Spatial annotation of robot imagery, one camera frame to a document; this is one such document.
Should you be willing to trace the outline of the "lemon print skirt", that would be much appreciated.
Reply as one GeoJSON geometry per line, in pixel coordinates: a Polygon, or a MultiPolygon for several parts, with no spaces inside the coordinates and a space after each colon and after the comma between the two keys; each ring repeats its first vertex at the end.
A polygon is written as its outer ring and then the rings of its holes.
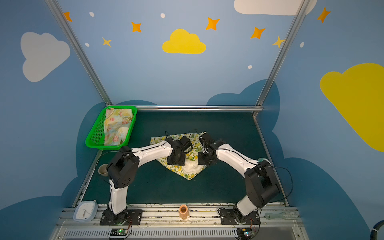
{"type": "Polygon", "coordinates": [[[171,138],[175,140],[180,140],[184,135],[188,137],[192,143],[192,149],[190,152],[186,154],[186,160],[184,166],[176,166],[176,165],[168,165],[167,164],[167,158],[160,158],[157,159],[157,161],[163,165],[165,168],[170,170],[171,172],[187,179],[192,180],[196,175],[198,175],[201,171],[203,171],[206,166],[199,165],[198,164],[198,152],[203,151],[202,144],[200,143],[199,137],[200,135],[204,134],[202,133],[187,133],[187,134],[179,134],[179,135],[170,135],[171,138]]]}

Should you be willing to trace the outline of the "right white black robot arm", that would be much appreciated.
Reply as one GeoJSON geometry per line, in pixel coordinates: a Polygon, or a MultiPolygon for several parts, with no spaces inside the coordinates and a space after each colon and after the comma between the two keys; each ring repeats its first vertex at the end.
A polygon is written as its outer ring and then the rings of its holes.
{"type": "Polygon", "coordinates": [[[239,172],[245,179],[246,196],[234,207],[239,217],[246,217],[256,209],[261,209],[282,193],[275,174],[275,167],[262,158],[251,159],[233,149],[224,141],[212,141],[199,138],[202,151],[198,152],[198,164],[209,166],[222,161],[239,172]]]}

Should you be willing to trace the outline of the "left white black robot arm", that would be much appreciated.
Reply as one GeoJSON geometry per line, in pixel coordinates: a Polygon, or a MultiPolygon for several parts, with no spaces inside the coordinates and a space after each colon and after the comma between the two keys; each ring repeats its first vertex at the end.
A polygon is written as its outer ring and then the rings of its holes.
{"type": "Polygon", "coordinates": [[[128,187],[134,181],[140,166],[165,157],[180,162],[185,159],[187,150],[191,146],[192,143],[188,138],[181,140],[168,138],[146,147],[121,148],[107,166],[110,177],[108,207],[113,216],[117,216],[127,209],[128,187]]]}

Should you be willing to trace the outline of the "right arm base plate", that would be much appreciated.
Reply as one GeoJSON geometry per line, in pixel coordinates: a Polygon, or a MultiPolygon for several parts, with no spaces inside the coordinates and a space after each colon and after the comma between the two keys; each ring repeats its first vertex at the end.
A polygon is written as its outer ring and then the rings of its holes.
{"type": "Polygon", "coordinates": [[[243,216],[238,210],[219,208],[218,214],[222,225],[259,225],[261,223],[258,210],[243,216]]]}

